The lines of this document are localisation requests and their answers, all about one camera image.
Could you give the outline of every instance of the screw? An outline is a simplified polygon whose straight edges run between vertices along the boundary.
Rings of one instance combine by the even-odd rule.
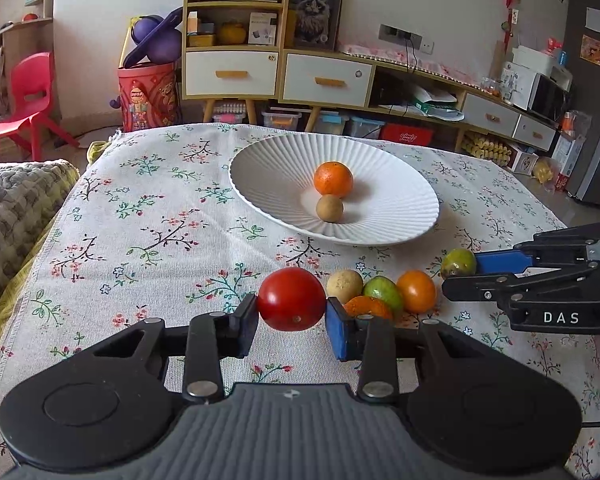
[[[187,385],[191,397],[210,397],[218,391],[218,385],[211,381],[196,381]]]
[[[384,399],[394,392],[394,387],[384,381],[372,381],[362,386],[362,392],[367,397]]]

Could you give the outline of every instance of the green mango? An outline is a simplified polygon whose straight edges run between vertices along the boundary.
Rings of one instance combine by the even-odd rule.
[[[440,275],[445,279],[451,276],[473,276],[477,266],[475,254],[469,249],[453,249],[442,260]]]
[[[389,278],[376,276],[368,281],[362,290],[363,296],[378,298],[386,303],[394,314],[394,318],[400,317],[404,309],[404,300],[400,289],[395,286]]]

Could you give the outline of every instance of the knitted cushion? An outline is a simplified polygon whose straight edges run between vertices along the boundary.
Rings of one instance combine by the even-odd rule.
[[[0,164],[0,295],[78,177],[65,160]]]

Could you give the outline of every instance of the microwave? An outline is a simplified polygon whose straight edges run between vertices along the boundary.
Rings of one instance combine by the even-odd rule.
[[[502,94],[506,102],[542,119],[559,123],[567,111],[569,93],[547,76],[526,66],[505,63]]]

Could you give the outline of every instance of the refrigerator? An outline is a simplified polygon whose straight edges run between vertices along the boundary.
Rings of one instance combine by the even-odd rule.
[[[587,46],[594,46],[598,55],[588,54]],[[566,189],[582,202],[600,205],[600,0],[569,0],[563,49],[573,74],[570,109],[592,117]]]

